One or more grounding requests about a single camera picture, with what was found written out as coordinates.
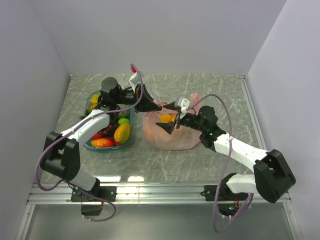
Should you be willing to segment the orange peach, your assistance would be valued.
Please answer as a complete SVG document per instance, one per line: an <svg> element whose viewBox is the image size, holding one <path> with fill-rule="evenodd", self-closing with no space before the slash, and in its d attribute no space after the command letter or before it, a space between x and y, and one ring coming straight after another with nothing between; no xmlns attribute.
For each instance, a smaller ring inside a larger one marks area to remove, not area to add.
<svg viewBox="0 0 320 240"><path fill-rule="evenodd" d="M161 123L170 123L174 122L176 120L176 114L170 113L170 114L160 114L158 118L160 119Z"/></svg>

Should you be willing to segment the pink plastic bag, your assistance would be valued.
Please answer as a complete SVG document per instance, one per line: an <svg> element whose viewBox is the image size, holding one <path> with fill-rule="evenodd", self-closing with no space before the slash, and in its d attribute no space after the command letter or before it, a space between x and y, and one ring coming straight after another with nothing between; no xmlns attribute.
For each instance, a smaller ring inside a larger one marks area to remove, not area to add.
<svg viewBox="0 0 320 240"><path fill-rule="evenodd" d="M147 112L142 119L143 134L153 147L167 151L190 150L200 142L201 132L181 126L168 134L156 123L161 123L159 115L177 114L176 111L163 108L160 111Z"/></svg>

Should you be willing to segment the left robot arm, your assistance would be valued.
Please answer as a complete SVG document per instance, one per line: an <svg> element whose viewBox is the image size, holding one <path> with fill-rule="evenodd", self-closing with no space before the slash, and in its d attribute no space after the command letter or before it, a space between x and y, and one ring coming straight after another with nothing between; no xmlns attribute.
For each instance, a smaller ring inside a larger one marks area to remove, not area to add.
<svg viewBox="0 0 320 240"><path fill-rule="evenodd" d="M97 106L91 113L73 127L61 132L47 135L43 152L35 167L35 181L43 191L39 170L59 177L62 182L78 187L89 201L97 200L101 194L100 181L81 168L80 147L94 134L107 127L122 112L120 105L136 112L156 112L162 107L149 95L143 82L134 87L123 89L114 77L107 77L101 82Z"/></svg>

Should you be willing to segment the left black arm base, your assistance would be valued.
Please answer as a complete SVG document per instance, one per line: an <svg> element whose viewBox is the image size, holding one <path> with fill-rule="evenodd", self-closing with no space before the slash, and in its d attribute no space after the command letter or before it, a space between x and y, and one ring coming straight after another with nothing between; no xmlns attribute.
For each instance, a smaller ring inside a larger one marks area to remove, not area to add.
<svg viewBox="0 0 320 240"><path fill-rule="evenodd" d="M72 187L71 199L72 203L81 203L81 215L90 219L97 217L102 213L103 207L109 205L113 208L112 213L106 219L111 219L117 212L114 204L116 201L117 187L116 186L100 186L98 190L93 192L85 191L77 186Z"/></svg>

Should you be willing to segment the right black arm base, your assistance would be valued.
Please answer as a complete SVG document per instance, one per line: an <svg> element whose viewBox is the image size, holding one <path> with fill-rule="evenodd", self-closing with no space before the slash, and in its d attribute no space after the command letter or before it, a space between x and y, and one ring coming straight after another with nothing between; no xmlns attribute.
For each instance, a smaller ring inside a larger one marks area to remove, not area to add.
<svg viewBox="0 0 320 240"><path fill-rule="evenodd" d="M227 181L236 175L236 173L230 173L226 177L224 177L221 181L221 185L218 192L218 201L232 201L231 204L218 204L218 212L222 215L222 217L233 217L238 210L240 209L239 201L245 201L249 194L245 192L241 193L232 193L232 191L227 186ZM205 185L204 191L200 193L201 196L205 197L206 202L211 202L215 200L216 190L218 185Z"/></svg>

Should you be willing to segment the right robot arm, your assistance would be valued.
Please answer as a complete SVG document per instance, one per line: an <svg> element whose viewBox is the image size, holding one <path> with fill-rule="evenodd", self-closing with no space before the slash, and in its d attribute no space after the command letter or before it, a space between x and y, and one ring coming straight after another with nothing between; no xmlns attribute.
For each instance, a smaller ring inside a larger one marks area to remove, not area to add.
<svg viewBox="0 0 320 240"><path fill-rule="evenodd" d="M158 122L157 126L168 134L180 126L199 131L200 142L205 148L230 156L253 172L231 173L224 177L217 187L223 200L231 200L237 195L259 194L267 202L275 203L296 184L296 178L279 150L259 149L233 138L218 127L218 117L212 106L204 105L197 113L190 113L188 105L185 98L165 104L163 108L176 111L176 117L168 123Z"/></svg>

